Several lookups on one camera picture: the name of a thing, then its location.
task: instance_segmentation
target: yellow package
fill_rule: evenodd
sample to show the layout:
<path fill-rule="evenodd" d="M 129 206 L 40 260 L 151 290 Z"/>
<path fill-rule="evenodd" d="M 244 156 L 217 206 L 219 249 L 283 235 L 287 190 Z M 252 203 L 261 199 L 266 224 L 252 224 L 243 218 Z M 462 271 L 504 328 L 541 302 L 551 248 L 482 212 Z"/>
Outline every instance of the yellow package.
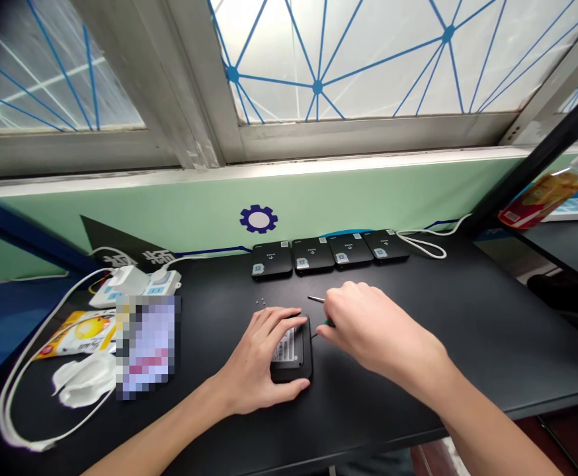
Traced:
<path fill-rule="evenodd" d="M 76 311 L 53 334 L 35 359 L 70 354 L 92 354 L 115 349 L 115 309 Z"/>

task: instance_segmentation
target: wall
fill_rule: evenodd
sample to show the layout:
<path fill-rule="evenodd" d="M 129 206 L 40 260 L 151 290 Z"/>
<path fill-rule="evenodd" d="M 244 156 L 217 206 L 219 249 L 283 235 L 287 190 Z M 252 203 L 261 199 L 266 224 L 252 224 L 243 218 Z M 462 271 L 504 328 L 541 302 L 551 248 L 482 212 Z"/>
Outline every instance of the wall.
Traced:
<path fill-rule="evenodd" d="M 2 196 L 0 205 L 90 251 L 80 215 L 173 252 L 294 240 L 346 229 L 407 229 L 458 218 L 524 157 L 293 175 L 205 179 L 100 190 Z M 563 156 L 554 165 L 570 161 Z M 251 233 L 241 211 L 270 207 L 276 228 Z M 0 278 L 61 272 L 0 241 Z"/>

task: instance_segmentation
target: beverage bottle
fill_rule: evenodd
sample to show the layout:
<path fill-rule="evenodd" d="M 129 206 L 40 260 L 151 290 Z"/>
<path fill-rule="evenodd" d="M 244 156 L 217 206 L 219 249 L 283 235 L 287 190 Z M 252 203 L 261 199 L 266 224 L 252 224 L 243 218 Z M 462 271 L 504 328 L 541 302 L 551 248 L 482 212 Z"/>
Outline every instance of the beverage bottle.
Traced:
<path fill-rule="evenodd" d="M 578 193 L 578 157 L 566 169 L 547 172 L 499 213 L 499 220 L 529 229 Z"/>

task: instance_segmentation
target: white wire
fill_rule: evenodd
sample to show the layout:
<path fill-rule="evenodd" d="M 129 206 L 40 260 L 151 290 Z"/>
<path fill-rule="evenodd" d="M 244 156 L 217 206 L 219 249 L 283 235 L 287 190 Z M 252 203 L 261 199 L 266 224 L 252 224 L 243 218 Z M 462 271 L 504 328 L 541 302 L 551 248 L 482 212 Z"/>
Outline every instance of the white wire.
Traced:
<path fill-rule="evenodd" d="M 110 250 L 110 251 L 114 251 L 115 253 L 119 253 L 120 255 L 122 255 L 125 259 L 126 262 L 128 264 L 132 264 L 132 259 L 123 251 L 118 250 L 117 248 L 111 248 L 111 247 L 99 247 L 94 249 L 93 251 L 91 251 L 88 256 L 93 256 L 95 253 L 97 253 L 98 251 L 102 251 L 102 250 Z M 66 278 L 69 275 L 69 272 L 67 271 L 64 274 L 50 274 L 49 276 L 31 276 L 30 278 L 15 278 L 12 280 L 7 280 L 10 282 L 22 282 L 22 281 L 34 281 L 34 280 L 38 280 L 38 279 L 49 279 L 49 278 Z"/>
<path fill-rule="evenodd" d="M 109 250 L 109 251 L 114 251 L 115 253 L 119 253 L 120 255 L 122 255 L 124 258 L 126 258 L 126 263 L 127 264 L 132 264 L 134 262 L 134 259 L 130 258 L 126 253 L 124 253 L 121 250 L 118 250 L 117 248 L 111 248 L 111 247 L 99 247 L 99 248 L 95 248 L 93 251 L 91 251 L 89 253 L 89 256 L 94 255 L 95 253 L 97 253 L 98 251 L 102 251 L 102 250 Z"/>
<path fill-rule="evenodd" d="M 49 276 L 31 276 L 30 278 L 15 278 L 12 280 L 9 280 L 10 282 L 18 282 L 18 281 L 34 281 L 37 279 L 48 279 L 48 278 L 66 278 L 69 275 L 69 272 L 67 271 L 64 274 L 50 274 Z"/>
<path fill-rule="evenodd" d="M 442 247 L 435 245 L 434 243 L 428 243 L 427 241 L 422 241 L 422 240 L 418 240 L 416 238 L 410 238 L 410 237 L 404 236 L 401 233 L 431 233 L 431 234 L 436 235 L 436 236 L 448 236 L 448 235 L 455 233 L 456 230 L 459 229 L 459 225 L 461 225 L 461 223 L 467 217 L 469 217 L 471 215 L 472 214 L 463 215 L 459 219 L 459 221 L 456 222 L 456 225 L 454 226 L 454 228 L 452 228 L 450 231 L 445 231 L 444 233 L 441 233 L 440 231 L 422 229 L 422 230 L 399 230 L 399 231 L 396 231 L 396 234 L 399 238 L 403 239 L 406 243 L 408 243 L 409 245 L 413 245 L 415 248 L 422 250 L 426 255 L 430 256 L 431 258 L 443 259 L 446 256 L 448 256 L 448 253 L 446 253 L 446 251 Z M 441 252 L 441 254 L 440 255 L 433 255 L 432 253 L 430 253 L 430 251 L 426 250 L 426 248 L 424 248 L 424 247 L 419 246 L 417 243 L 419 243 L 419 245 L 426 245 L 426 246 L 430 246 L 432 248 L 438 249 Z"/>
<path fill-rule="evenodd" d="M 22 375 L 24 374 L 26 369 L 29 367 L 29 365 L 33 361 L 34 357 L 37 356 L 42 351 L 42 349 L 44 349 L 44 347 L 48 344 L 48 342 L 45 342 L 44 345 L 42 347 L 40 347 L 39 351 L 35 352 L 29 358 L 29 360 L 24 365 L 24 367 L 20 370 L 20 372 L 18 373 L 18 376 L 16 377 L 16 380 L 13 383 L 13 386 L 9 390 L 9 394 L 7 395 L 7 390 L 9 389 L 11 381 L 13 380 L 13 377 L 16 374 L 16 371 L 18 370 L 18 367 L 20 366 L 20 364 L 22 364 L 22 361 L 24 360 L 24 356 L 31 349 L 31 346 L 34 344 L 36 339 L 40 336 L 40 334 L 42 333 L 44 328 L 47 326 L 47 324 L 51 321 L 53 316 L 58 312 L 58 310 L 66 302 L 68 297 L 73 293 L 73 291 L 75 291 L 82 283 L 84 283 L 84 281 L 88 280 L 89 278 L 93 277 L 94 275 L 96 275 L 97 273 L 102 272 L 102 271 L 112 272 L 112 271 L 114 271 L 114 269 L 113 268 L 102 268 L 100 270 L 93 271 L 88 276 L 80 279 L 80 281 L 78 281 L 76 284 L 74 284 L 73 287 L 71 289 L 69 289 L 69 291 L 64 295 L 64 297 L 60 300 L 60 302 L 51 311 L 49 316 L 47 316 L 47 318 L 44 320 L 44 322 L 40 325 L 40 328 L 36 331 L 35 335 L 31 338 L 31 340 L 29 341 L 27 346 L 24 348 L 24 350 L 20 354 L 20 357 L 18 357 L 18 360 L 16 361 L 15 365 L 13 366 L 13 369 L 11 370 L 9 377 L 7 378 L 7 381 L 5 382 L 5 385 L 3 386 L 3 389 L 0 392 L 0 433 L 1 433 L 2 437 L 4 438 L 4 440 L 7 443 L 9 443 L 10 445 L 16 446 L 19 448 L 27 448 L 28 450 L 35 451 L 35 452 L 43 452 L 43 451 L 51 448 L 56 441 L 61 440 L 62 438 L 65 438 L 66 436 L 68 436 L 71 433 L 73 433 L 74 431 L 76 431 L 84 423 L 86 423 L 87 420 L 91 416 L 93 416 L 95 414 L 95 412 L 97 412 L 97 410 L 99 410 L 99 407 L 101 407 L 104 404 L 104 402 L 108 399 L 108 397 L 112 393 L 112 391 L 109 391 L 104 396 L 102 401 L 93 409 L 93 411 L 91 411 L 86 416 L 86 418 L 84 418 L 77 426 L 75 426 L 70 431 L 66 432 L 65 434 L 62 434 L 60 436 L 56 436 L 55 438 L 50 438 L 48 440 L 42 440 L 42 441 L 38 441 L 38 442 L 30 442 L 28 440 L 25 440 L 22 436 L 20 436 L 18 434 L 18 432 L 16 431 L 16 429 L 13 426 L 13 422 L 11 421 L 11 403 L 13 401 L 13 395 L 15 394 L 15 391 L 18 388 L 18 384 L 20 383 Z"/>
<path fill-rule="evenodd" d="M 161 269 L 167 270 L 168 266 L 170 266 L 171 264 L 173 264 L 174 262 L 177 262 L 177 261 L 183 261 L 186 259 L 206 259 L 206 258 L 207 257 L 200 257 L 200 256 L 186 256 L 186 257 L 176 258 L 176 259 L 173 259 L 172 261 L 168 261 L 166 264 L 164 264 L 161 267 Z"/>

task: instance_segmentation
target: black electronic device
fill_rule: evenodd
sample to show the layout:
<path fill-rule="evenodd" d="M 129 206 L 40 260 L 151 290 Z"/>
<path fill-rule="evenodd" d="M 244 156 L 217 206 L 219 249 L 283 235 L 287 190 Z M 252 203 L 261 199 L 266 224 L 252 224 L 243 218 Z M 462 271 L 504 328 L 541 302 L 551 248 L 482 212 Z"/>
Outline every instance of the black electronic device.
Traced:
<path fill-rule="evenodd" d="M 329 243 L 324 237 L 303 238 L 291 243 L 296 274 L 313 274 L 333 269 L 335 261 Z"/>
<path fill-rule="evenodd" d="M 287 331 L 274 350 L 270 371 L 275 383 L 311 377 L 311 324 L 306 314 L 298 316 L 306 317 L 307 321 Z"/>
<path fill-rule="evenodd" d="M 373 254 L 359 233 L 329 237 L 329 246 L 340 269 L 368 266 L 373 261 Z"/>
<path fill-rule="evenodd" d="M 403 241 L 391 229 L 365 231 L 362 237 L 379 263 L 403 262 L 410 257 Z"/>
<path fill-rule="evenodd" d="M 256 281 L 291 276 L 291 252 L 288 241 L 254 245 L 251 258 L 251 277 Z"/>

